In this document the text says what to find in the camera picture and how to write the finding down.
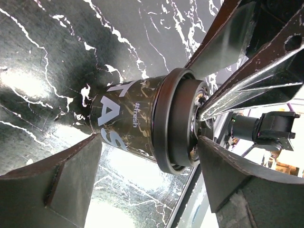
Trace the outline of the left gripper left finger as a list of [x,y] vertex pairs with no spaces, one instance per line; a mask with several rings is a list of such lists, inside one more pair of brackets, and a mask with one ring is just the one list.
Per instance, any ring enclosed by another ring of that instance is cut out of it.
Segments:
[[83,228],[101,156],[93,134],[0,177],[2,228]]

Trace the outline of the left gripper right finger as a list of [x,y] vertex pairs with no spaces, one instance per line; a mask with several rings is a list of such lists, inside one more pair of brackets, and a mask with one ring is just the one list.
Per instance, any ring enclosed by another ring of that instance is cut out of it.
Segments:
[[302,228],[304,180],[277,172],[202,136],[197,152],[211,212],[221,228]]

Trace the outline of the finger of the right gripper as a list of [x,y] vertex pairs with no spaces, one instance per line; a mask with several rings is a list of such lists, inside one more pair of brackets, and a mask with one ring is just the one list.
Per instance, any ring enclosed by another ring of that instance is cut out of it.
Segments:
[[244,56],[256,26],[255,0],[225,0],[186,68],[197,79],[222,70]]
[[304,84],[303,5],[257,4],[256,10],[252,39],[239,58],[247,60],[202,106],[202,121],[235,110],[287,103]]

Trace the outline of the black lid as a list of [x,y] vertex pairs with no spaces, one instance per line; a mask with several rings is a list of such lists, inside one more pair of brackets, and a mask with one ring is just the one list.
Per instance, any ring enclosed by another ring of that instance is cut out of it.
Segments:
[[209,95],[207,83],[187,68],[176,68],[164,79],[153,114],[152,144],[159,168],[178,175],[200,159],[195,147],[200,136],[214,139],[214,121],[199,119]]

